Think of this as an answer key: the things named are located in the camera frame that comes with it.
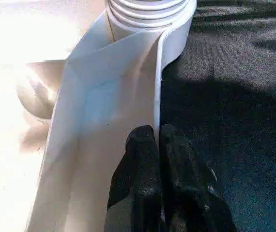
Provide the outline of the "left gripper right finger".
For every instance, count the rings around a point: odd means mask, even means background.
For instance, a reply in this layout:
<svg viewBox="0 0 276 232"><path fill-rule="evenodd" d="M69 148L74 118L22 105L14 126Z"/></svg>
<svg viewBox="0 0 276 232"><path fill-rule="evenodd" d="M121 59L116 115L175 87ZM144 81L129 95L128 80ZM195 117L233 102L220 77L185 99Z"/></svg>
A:
<svg viewBox="0 0 276 232"><path fill-rule="evenodd" d="M169 232L235 232L217 177L185 134L165 124L159 134L164 213Z"/></svg>

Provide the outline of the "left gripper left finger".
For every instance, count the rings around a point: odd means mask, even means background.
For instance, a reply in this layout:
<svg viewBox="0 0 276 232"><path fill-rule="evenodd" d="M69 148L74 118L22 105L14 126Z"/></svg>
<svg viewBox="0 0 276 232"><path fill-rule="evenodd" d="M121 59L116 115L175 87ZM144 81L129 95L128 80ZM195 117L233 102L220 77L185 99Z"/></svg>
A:
<svg viewBox="0 0 276 232"><path fill-rule="evenodd" d="M163 231L158 148L151 126L133 129L112 179L106 232Z"/></svg>

